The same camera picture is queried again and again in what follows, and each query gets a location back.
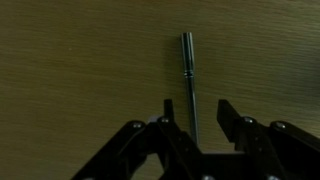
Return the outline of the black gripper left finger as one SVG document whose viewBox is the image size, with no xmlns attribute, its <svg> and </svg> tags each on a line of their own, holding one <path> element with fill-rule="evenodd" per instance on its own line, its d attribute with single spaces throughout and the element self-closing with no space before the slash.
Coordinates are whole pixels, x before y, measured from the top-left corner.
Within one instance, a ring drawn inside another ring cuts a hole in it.
<svg viewBox="0 0 320 180">
<path fill-rule="evenodd" d="M 130 180 L 147 157 L 157 154 L 159 180 L 201 180 L 201 152 L 174 119 L 173 101 L 154 121 L 127 122 L 71 180 Z"/>
</svg>

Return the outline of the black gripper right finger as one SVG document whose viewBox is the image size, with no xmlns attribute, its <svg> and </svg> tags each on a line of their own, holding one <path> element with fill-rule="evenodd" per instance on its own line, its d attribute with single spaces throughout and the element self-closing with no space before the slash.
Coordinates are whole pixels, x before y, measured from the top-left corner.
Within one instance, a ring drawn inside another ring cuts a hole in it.
<svg viewBox="0 0 320 180">
<path fill-rule="evenodd" d="M 269 126 L 241 116 L 225 99 L 218 101 L 217 121 L 228 141 L 250 159 L 254 180 L 320 180 L 320 139 L 287 122 Z"/>
</svg>

